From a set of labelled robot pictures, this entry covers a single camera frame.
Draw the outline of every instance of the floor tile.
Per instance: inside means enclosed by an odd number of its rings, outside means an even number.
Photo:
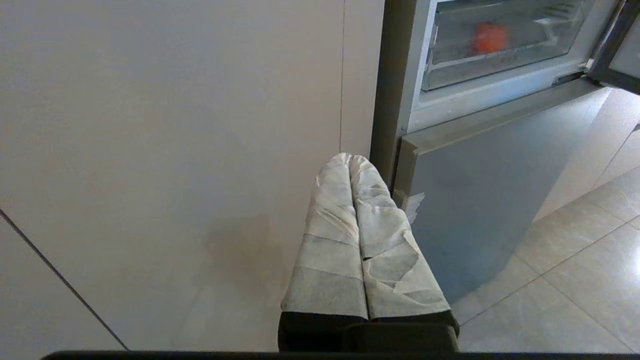
[[[640,217],[636,217],[635,219],[631,220],[629,224],[636,229],[640,229]]]
[[[458,323],[463,324],[536,277],[538,273],[517,256],[513,256],[493,280],[451,305],[453,315]]]
[[[622,224],[580,198],[533,223],[516,254],[543,274]]]
[[[629,221],[640,215],[640,167],[585,195],[587,200]]]
[[[464,352],[628,352],[543,278],[471,319],[460,329]]]
[[[624,225],[544,277],[640,352],[639,230]]]

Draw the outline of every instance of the gray refrigerator panel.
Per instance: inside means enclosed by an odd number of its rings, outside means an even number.
[[[505,267],[609,92],[578,79],[403,137],[394,200],[449,302]]]

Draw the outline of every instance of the white cabinet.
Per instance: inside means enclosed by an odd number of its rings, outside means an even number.
[[[611,90],[589,132],[580,141],[580,146],[571,156],[542,204],[536,219],[640,166],[638,144],[633,145],[633,139],[637,135],[630,138],[631,142],[627,140],[638,122],[639,115],[638,95],[621,89]]]
[[[2,208],[128,347],[276,350],[314,178],[368,153],[382,4],[3,7]]]
[[[637,167],[640,167],[640,131],[634,131],[629,135],[594,188],[598,188]]]
[[[39,359],[70,349],[122,347],[0,218],[0,358]]]

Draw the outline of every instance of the refrigerator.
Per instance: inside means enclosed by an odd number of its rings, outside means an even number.
[[[371,161],[449,302],[508,262],[612,87],[638,0],[387,0]]]

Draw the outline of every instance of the red object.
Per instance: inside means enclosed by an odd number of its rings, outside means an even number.
[[[474,55],[495,53],[507,46],[507,27],[491,22],[481,22],[476,26],[471,48]]]

